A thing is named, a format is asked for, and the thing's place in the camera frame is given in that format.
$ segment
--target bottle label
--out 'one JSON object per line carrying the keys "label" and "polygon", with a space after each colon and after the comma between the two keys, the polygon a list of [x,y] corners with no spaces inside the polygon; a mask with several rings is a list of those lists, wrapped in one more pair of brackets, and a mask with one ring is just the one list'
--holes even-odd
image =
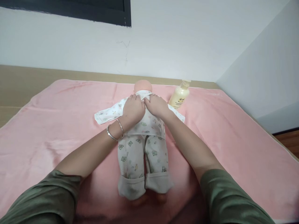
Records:
{"label": "bottle label", "polygon": [[178,101],[174,102],[175,105],[173,106],[174,109],[178,109],[181,107],[181,105],[183,104],[185,98],[180,98]]}

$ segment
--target forearm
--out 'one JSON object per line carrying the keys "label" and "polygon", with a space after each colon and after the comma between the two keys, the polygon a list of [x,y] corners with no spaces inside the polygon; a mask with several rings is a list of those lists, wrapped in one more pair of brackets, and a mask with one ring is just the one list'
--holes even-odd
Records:
{"label": "forearm", "polygon": [[[129,121],[124,117],[120,117],[119,121],[124,132],[128,131],[131,126]],[[116,139],[121,137],[122,131],[117,120],[109,126],[109,132]],[[85,178],[97,168],[116,144],[117,142],[104,129],[65,157],[55,169],[66,175],[78,175]]]}
{"label": "forearm", "polygon": [[198,181],[207,170],[224,170],[208,146],[172,111],[165,113],[162,120],[170,130],[178,148],[194,169]]}

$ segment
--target olive green shirt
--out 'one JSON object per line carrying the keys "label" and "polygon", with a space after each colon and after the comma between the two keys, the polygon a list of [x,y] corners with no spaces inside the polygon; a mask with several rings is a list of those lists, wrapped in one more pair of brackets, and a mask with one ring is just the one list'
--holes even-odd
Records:
{"label": "olive green shirt", "polygon": [[[54,170],[12,204],[0,224],[72,223],[81,178]],[[211,223],[274,223],[224,170],[209,170],[200,181]]]}

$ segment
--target window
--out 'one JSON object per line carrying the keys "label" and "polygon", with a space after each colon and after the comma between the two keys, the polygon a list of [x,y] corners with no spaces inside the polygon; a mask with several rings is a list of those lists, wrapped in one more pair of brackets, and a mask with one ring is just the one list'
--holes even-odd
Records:
{"label": "window", "polygon": [[0,7],[131,27],[130,0],[0,0]]}

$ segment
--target white wall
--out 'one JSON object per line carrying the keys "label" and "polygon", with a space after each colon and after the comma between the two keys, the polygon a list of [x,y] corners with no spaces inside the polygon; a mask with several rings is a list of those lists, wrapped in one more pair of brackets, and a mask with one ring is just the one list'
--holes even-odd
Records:
{"label": "white wall", "polygon": [[299,1],[284,7],[217,84],[269,131],[299,127],[299,111],[288,107],[299,102]]}
{"label": "white wall", "polygon": [[132,28],[0,8],[0,64],[216,81],[288,0],[131,0]]}

